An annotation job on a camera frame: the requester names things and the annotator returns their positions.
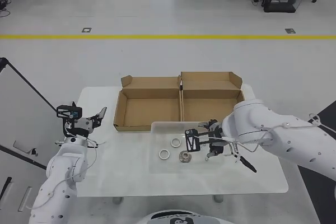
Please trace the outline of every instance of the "transparent container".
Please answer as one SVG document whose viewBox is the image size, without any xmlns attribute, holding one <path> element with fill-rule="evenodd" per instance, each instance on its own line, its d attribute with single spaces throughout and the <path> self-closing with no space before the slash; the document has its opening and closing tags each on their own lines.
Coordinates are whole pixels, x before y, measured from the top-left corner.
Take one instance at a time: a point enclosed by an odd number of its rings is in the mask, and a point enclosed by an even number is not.
<svg viewBox="0 0 336 224">
<path fill-rule="evenodd" d="M 179 153 L 186 151 L 184 131 L 197 129 L 198 132 L 207 130 L 198 127 L 198 122 L 153 122 L 151 128 L 151 142 L 149 152 L 149 169 L 151 173 L 204 173 L 219 169 L 225 164 L 227 157 L 223 155 L 211 157 L 206 161 L 209 153 L 209 144 L 201 145 L 199 152 L 191 152 L 192 159 L 189 163 L 182 163 L 179 160 Z M 181 145 L 178 148 L 171 146 L 173 138 L 180 139 Z M 207 141 L 208 138 L 201 138 L 200 141 Z M 170 152 L 167 160 L 159 158 L 158 154 L 162 149 Z"/>
</svg>

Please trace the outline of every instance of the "cardboard box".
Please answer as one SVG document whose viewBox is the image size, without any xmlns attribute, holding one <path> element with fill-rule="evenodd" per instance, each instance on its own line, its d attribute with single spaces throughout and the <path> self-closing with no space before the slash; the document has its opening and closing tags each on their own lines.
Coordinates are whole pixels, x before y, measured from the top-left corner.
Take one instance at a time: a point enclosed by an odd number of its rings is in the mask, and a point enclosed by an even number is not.
<svg viewBox="0 0 336 224">
<path fill-rule="evenodd" d="M 182 72 L 182 114 L 185 122 L 223 119 L 244 101 L 242 79 L 232 72 Z"/>
<path fill-rule="evenodd" d="M 182 121 L 180 76 L 121 79 L 114 127 L 119 131 L 151 130 L 153 122 Z"/>
</svg>

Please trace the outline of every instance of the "box flap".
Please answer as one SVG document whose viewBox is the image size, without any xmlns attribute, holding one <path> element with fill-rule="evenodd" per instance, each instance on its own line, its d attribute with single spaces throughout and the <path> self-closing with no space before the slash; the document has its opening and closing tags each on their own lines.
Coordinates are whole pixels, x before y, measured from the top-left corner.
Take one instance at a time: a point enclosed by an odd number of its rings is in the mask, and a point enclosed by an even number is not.
<svg viewBox="0 0 336 224">
<path fill-rule="evenodd" d="M 180 76 L 177 77 L 132 77 L 121 78 L 122 88 L 175 88 L 180 87 Z"/>
<path fill-rule="evenodd" d="M 233 72 L 181 72 L 183 90 L 239 90 L 242 79 Z"/>
</svg>

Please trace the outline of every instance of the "metal ring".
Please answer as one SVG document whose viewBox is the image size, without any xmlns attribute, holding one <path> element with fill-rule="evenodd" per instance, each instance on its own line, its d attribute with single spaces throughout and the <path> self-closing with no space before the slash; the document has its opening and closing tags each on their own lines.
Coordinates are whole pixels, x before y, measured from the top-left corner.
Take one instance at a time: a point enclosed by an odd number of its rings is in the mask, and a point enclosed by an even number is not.
<svg viewBox="0 0 336 224">
<path fill-rule="evenodd" d="M 173 144 L 173 141 L 174 140 L 178 140 L 179 144 L 176 144 L 174 145 Z M 180 146 L 181 142 L 180 142 L 180 139 L 179 138 L 173 138 L 172 141 L 170 141 L 170 145 L 173 147 L 173 148 L 178 148 Z"/>
<path fill-rule="evenodd" d="M 167 153 L 168 153 L 167 157 L 162 157 L 162 152 L 167 152 Z M 159 156 L 159 158 L 160 158 L 161 160 L 166 160 L 166 159 L 169 158 L 170 153 L 169 153 L 168 150 L 163 149 L 163 150 L 160 150 L 160 151 L 159 151 L 158 156 Z"/>
</svg>

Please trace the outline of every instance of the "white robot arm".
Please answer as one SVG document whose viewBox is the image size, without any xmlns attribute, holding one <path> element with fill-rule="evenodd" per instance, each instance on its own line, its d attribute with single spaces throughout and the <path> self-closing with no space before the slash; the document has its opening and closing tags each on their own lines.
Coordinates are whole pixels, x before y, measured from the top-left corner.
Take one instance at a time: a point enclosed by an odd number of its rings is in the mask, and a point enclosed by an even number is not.
<svg viewBox="0 0 336 224">
<path fill-rule="evenodd" d="M 243 101 L 222 123 L 223 135 L 242 144 L 258 143 L 285 160 L 314 170 L 336 181 L 336 140 L 295 116 L 279 115 L 261 100 Z"/>
<path fill-rule="evenodd" d="M 63 118 L 64 134 L 67 137 L 58 153 L 49 161 L 46 169 L 48 178 L 41 186 L 31 209 L 29 223 L 67 223 L 70 209 L 77 198 L 76 183 L 81 182 L 88 166 L 88 143 L 97 148 L 97 143 L 88 139 L 88 134 L 99 127 L 106 108 L 90 118 L 82 118 L 82 109 L 72 106 L 58 107 L 58 117 Z"/>
</svg>

